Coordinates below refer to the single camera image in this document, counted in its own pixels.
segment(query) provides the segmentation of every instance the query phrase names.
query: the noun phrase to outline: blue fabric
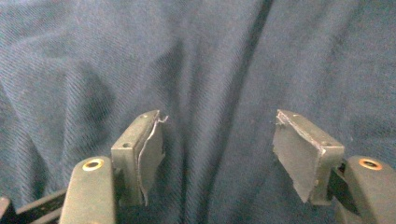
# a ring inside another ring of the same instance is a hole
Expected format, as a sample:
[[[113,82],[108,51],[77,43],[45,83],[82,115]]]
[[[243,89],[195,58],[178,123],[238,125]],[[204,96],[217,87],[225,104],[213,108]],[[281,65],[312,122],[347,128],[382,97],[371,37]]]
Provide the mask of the blue fabric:
[[[278,108],[396,167],[394,1],[3,1],[0,194],[17,206],[161,109],[137,223],[334,223],[272,152]]]

